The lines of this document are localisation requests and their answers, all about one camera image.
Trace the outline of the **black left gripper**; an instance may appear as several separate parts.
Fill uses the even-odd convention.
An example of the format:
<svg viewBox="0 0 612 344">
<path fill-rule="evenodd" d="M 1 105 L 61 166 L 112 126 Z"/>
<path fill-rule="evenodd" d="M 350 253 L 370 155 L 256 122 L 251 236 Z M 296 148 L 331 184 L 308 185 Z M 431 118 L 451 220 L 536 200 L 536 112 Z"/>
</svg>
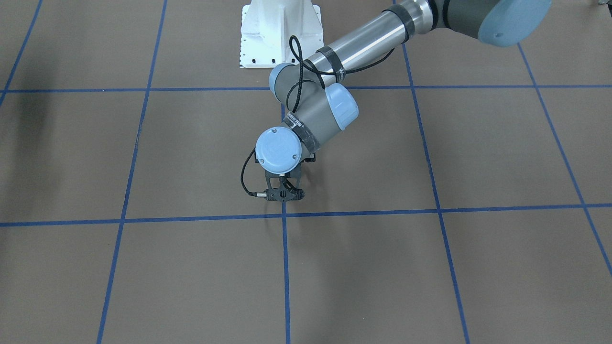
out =
<svg viewBox="0 0 612 344">
<path fill-rule="evenodd" d="M 265 170 L 266 183 L 267 183 L 267 193 L 280 193 L 281 191 L 286 191 L 288 193 L 303 193 L 304 190 L 300 189 L 300 178 L 302 175 L 301 166 L 304 163 L 314 163 L 315 160 L 302 160 L 298 165 L 292 169 L 290 172 L 286 173 L 273 173 Z M 278 180 L 278 187 L 274 188 L 271 184 L 272 179 Z"/>
</svg>

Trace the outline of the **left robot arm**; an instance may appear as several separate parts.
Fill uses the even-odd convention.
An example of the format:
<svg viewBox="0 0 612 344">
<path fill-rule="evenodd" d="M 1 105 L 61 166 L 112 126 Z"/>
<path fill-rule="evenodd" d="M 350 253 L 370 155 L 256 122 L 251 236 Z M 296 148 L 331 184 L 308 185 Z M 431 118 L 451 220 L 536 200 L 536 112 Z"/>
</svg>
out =
<svg viewBox="0 0 612 344">
<path fill-rule="evenodd" d="M 304 57 L 289 37 L 295 63 L 269 74 L 269 89 L 285 106 L 282 124 L 265 130 L 250 153 L 266 172 L 267 189 L 248 191 L 269 201 L 301 200 L 301 165 L 359 114 L 343 81 L 373 68 L 417 34 L 450 29 L 492 46 L 512 46 L 528 37 L 548 13 L 550 0 L 405 0 L 373 20 Z"/>
</svg>

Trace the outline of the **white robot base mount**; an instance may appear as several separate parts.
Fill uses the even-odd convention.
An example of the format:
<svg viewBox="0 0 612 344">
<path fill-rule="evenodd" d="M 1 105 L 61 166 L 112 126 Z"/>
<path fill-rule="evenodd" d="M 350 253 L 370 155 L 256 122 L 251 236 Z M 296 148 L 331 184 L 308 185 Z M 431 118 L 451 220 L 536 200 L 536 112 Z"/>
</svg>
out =
<svg viewBox="0 0 612 344">
<path fill-rule="evenodd" d="M 304 57 L 324 45 L 321 8 L 310 0 L 252 0 L 241 13 L 241 68 L 295 64 L 291 36 L 298 38 Z"/>
</svg>

